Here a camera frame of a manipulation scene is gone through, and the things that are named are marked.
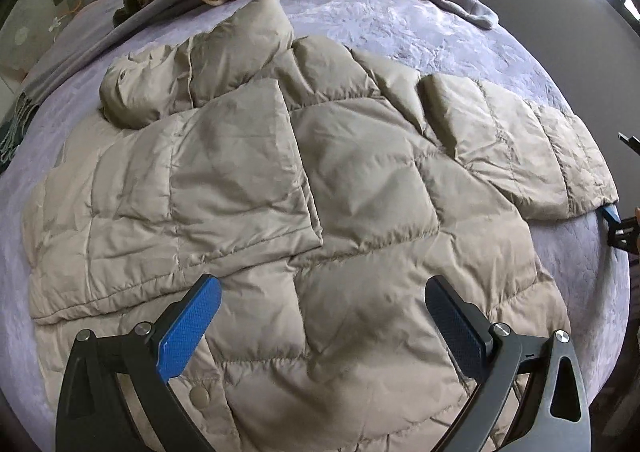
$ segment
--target puffer jacket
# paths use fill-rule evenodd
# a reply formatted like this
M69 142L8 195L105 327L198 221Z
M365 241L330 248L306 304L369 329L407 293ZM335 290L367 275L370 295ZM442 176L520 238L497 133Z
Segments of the puffer jacket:
M569 331L526 220L617 199L573 114L294 40L278 0L116 60L100 95L23 217L47 393L80 329L126 333L212 273L222 306L170 385L219 452L430 450L473 383L428 278L518 333Z

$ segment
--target bed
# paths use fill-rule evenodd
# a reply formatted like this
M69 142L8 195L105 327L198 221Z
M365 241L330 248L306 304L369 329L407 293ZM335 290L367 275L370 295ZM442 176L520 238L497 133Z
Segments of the bed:
M114 58L151 43L182 42L210 30L247 2L198 7L149 25L98 55L43 102L11 166L0 175L0 388L43 451L53 450L55 414L46 401L28 312L30 269L20 235L22 207L30 190L56 164L73 126L99 107L98 86ZM100 0L90 13L110 17L120 6L121 0ZM486 79L537 103L569 107L545 70L505 29L480 30L427 0L282 0L282 7L297 36L322 34L423 73ZM72 36L78 24L68 26L65 34ZM567 305L591 402L622 346L628 259L606 245L606 228L596 213L569 222L532 223L530 228L536 251Z

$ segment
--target metal screw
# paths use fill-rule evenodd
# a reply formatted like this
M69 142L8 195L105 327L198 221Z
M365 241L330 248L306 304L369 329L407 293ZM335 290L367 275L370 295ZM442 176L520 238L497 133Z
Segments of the metal screw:
M91 338L91 331L88 329L81 329L76 335L76 340L78 342L86 342Z
M556 338L560 340L563 344L566 344L567 342L569 342L569 333L559 329L558 331L556 331Z
M150 322L140 322L139 324L136 324L136 326L133 328L133 331L136 332L136 335L140 335L141 337L143 337L151 333L151 328L152 326Z
M494 333L501 337L506 337L511 333L511 328L504 322L498 322L497 324L494 324Z

